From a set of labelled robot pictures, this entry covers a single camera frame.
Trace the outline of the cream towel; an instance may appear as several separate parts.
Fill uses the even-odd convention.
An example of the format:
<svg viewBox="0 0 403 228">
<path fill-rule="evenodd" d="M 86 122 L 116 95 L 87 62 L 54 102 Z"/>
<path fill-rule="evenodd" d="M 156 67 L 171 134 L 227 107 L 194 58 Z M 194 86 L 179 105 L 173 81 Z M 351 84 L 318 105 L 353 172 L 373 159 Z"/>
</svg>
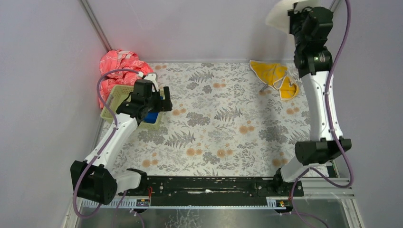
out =
<svg viewBox="0 0 403 228">
<path fill-rule="evenodd" d="M 319 0 L 280 0 L 268 13 L 265 23 L 286 34 L 289 34 L 290 19 L 288 11 L 300 12 L 305 7 L 316 7 Z"/>
</svg>

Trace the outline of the blue towel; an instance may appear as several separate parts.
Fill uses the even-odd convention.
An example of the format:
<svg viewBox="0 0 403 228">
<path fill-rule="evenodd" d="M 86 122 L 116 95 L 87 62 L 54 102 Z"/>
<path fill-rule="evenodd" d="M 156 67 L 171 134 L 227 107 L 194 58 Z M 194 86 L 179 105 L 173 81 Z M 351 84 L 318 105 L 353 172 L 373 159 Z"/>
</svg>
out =
<svg viewBox="0 0 403 228">
<path fill-rule="evenodd" d="M 162 100 L 163 100 L 162 96 L 160 96 L 158 100 L 154 100 L 151 106 L 151 110 L 148 111 L 147 116 L 143 119 L 144 122 L 149 124 L 153 124 L 156 122 L 159 113 L 163 111 L 163 106 L 161 103 Z"/>
</svg>

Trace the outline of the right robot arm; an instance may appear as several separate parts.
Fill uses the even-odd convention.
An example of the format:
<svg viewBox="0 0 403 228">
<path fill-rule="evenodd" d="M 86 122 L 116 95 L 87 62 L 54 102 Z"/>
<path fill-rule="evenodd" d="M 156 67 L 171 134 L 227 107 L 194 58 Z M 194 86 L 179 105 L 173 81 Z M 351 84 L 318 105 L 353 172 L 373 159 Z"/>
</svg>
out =
<svg viewBox="0 0 403 228">
<path fill-rule="evenodd" d="M 309 1 L 293 2 L 287 11 L 285 31 L 294 37 L 294 64 L 298 69 L 308 102 L 310 139 L 296 142 L 295 157 L 276 171 L 274 181 L 284 187 L 297 182 L 309 170 L 324 177 L 316 167 L 343 156 L 350 181 L 354 173 L 346 152 L 352 142 L 343 136 L 333 96 L 334 62 L 325 46 L 333 28 L 331 10 Z"/>
</svg>

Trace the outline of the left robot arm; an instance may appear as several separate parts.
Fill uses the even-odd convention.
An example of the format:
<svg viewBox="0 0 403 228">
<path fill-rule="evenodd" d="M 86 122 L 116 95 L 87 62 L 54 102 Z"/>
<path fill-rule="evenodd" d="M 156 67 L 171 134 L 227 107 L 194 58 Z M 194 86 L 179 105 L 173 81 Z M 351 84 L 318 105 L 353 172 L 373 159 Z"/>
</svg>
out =
<svg viewBox="0 0 403 228">
<path fill-rule="evenodd" d="M 83 161 L 71 165 L 74 197 L 108 205 L 118 193 L 145 190 L 146 172 L 131 168 L 113 176 L 110 170 L 126 140 L 149 113 L 172 109 L 169 87 L 158 89 L 151 80 L 137 80 L 127 99 L 114 112 L 114 123 L 100 143 Z"/>
</svg>

